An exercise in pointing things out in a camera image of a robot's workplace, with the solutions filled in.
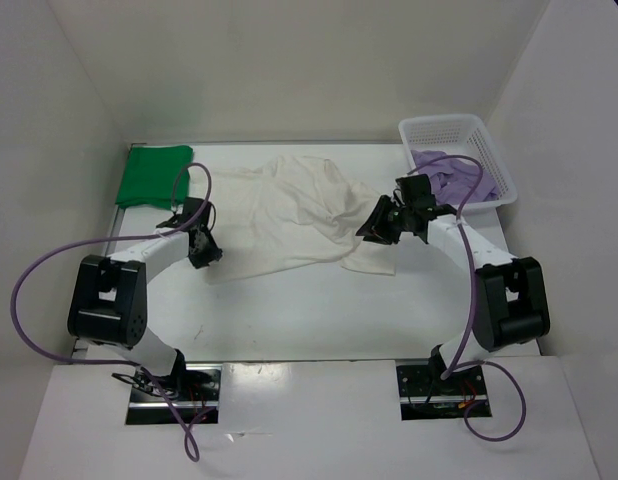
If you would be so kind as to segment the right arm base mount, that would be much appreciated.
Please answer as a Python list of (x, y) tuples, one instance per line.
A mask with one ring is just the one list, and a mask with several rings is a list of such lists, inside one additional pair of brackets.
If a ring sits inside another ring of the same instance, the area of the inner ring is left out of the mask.
[(396, 363), (403, 421), (491, 417), (487, 388), (480, 367), (435, 379), (423, 359)]

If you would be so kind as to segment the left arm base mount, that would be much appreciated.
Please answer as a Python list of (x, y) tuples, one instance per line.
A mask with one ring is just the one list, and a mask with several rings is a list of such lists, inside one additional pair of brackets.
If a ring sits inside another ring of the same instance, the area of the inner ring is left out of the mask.
[[(177, 423), (158, 388), (144, 373), (113, 373), (112, 377), (131, 387), (126, 425)], [(186, 423), (202, 415), (202, 424), (217, 424), (221, 377), (221, 364), (188, 363), (184, 385), (179, 389), (170, 386), (166, 379), (160, 379), (160, 382), (166, 396)]]

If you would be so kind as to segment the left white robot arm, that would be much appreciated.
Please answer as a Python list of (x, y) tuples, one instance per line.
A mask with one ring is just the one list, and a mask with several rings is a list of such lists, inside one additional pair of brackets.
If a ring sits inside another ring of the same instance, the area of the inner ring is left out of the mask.
[(204, 221), (183, 232), (145, 240), (108, 257), (88, 255), (80, 263), (67, 327), (71, 335), (105, 346), (124, 360), (148, 369), (153, 387), (169, 400), (202, 381), (187, 371), (185, 357), (148, 326), (148, 284), (181, 260), (204, 268), (222, 257)]

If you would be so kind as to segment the white t shirt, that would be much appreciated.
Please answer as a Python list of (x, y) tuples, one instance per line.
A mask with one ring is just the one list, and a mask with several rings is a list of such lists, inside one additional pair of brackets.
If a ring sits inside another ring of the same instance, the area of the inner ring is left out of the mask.
[(346, 178), (329, 159), (280, 156), (256, 169), (214, 170), (209, 178), (193, 178), (190, 190), (209, 192), (219, 215), (212, 235), (223, 257), (208, 268), (209, 284), (318, 263), (364, 274), (396, 272), (395, 248), (356, 234), (379, 193)]

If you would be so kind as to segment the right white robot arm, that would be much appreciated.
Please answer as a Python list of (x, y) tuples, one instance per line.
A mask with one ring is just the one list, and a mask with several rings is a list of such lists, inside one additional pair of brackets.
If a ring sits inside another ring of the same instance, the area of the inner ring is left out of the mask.
[(400, 203), (387, 195), (380, 197), (356, 235), (394, 245), (404, 233), (445, 254), (470, 281), (466, 326), (454, 339), (434, 347), (428, 359), (428, 382), (435, 391), (453, 391), (467, 370), (494, 353), (549, 333), (544, 277), (536, 259), (496, 247), (450, 205)]

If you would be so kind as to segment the green t shirt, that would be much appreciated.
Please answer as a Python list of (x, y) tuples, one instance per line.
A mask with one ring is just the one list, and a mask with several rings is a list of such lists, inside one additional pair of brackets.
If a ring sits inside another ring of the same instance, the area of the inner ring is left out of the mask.
[(133, 147), (127, 159), (116, 205), (121, 209), (148, 205), (170, 210), (188, 195), (193, 161), (189, 146)]

